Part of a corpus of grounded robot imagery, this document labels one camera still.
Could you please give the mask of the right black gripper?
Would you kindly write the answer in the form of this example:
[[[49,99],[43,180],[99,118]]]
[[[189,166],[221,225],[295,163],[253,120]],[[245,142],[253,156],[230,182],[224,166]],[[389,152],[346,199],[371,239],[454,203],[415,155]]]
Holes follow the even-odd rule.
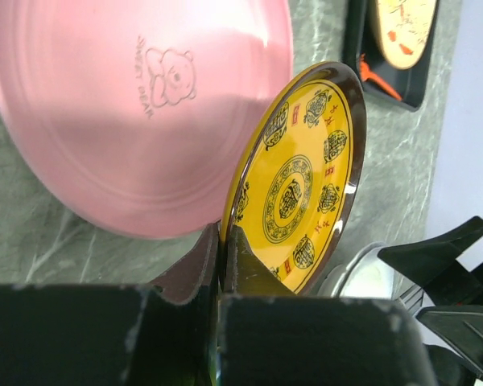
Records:
[[[419,285],[434,303],[417,319],[483,377],[483,262],[467,269],[457,258],[483,237],[474,216],[440,236],[385,247],[378,257]]]

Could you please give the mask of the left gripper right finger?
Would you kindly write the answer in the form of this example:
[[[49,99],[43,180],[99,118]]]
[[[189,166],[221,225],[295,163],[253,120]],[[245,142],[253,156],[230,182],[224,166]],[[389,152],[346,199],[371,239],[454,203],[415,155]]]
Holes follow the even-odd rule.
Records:
[[[223,385],[434,385],[414,319],[397,302],[292,294],[226,239],[218,344]]]

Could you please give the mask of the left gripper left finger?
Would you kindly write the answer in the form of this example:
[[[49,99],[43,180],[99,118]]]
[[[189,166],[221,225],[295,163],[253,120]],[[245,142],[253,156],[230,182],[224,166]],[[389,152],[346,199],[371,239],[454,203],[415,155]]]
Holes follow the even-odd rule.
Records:
[[[218,227],[146,284],[0,285],[0,385],[211,385]]]

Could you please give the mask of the yellow patterned small plate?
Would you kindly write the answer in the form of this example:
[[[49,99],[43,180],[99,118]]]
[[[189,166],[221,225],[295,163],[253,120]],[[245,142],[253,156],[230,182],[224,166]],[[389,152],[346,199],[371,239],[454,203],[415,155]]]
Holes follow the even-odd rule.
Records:
[[[220,229],[220,283],[308,294],[345,229],[361,177],[366,108],[340,62],[303,70],[274,99],[235,170]]]

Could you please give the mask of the pink plastic plate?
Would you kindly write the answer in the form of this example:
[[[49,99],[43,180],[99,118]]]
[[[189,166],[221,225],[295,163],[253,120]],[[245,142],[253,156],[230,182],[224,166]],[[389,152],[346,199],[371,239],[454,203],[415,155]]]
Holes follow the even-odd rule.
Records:
[[[62,203],[129,236],[221,218],[293,72],[285,1],[0,1],[0,114]]]

